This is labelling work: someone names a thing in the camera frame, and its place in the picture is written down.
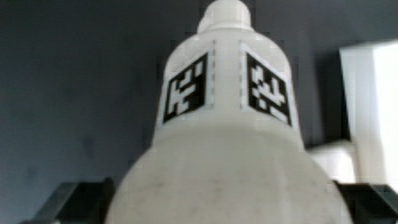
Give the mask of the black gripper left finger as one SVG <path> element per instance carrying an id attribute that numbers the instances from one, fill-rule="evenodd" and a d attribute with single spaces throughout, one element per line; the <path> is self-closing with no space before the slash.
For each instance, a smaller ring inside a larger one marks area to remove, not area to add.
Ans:
<path id="1" fill-rule="evenodd" d="M 64 182 L 35 216 L 18 224 L 105 224 L 114 193 L 110 178 L 99 182 Z"/>

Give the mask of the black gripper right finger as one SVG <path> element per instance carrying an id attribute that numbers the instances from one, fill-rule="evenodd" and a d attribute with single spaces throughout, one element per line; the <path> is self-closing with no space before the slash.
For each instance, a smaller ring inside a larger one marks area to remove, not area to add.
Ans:
<path id="1" fill-rule="evenodd" d="M 339 183 L 354 224 L 398 224 L 398 193 L 387 184 Z"/>

